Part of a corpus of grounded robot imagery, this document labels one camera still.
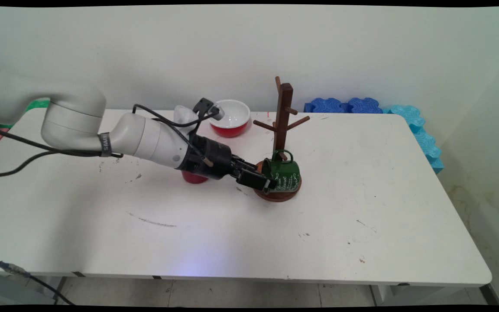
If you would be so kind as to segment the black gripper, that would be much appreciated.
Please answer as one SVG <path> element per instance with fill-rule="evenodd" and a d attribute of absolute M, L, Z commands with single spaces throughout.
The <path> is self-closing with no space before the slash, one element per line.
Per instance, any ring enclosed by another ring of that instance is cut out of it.
<path fill-rule="evenodd" d="M 237 176 L 238 184 L 248 186 L 262 193 L 275 190 L 277 180 L 258 172 L 255 164 L 246 162 L 239 156 L 232 156 L 230 148 L 204 136 L 190 136 L 188 147 L 179 170 L 190 172 L 208 179 L 220 180 L 226 175 Z"/>

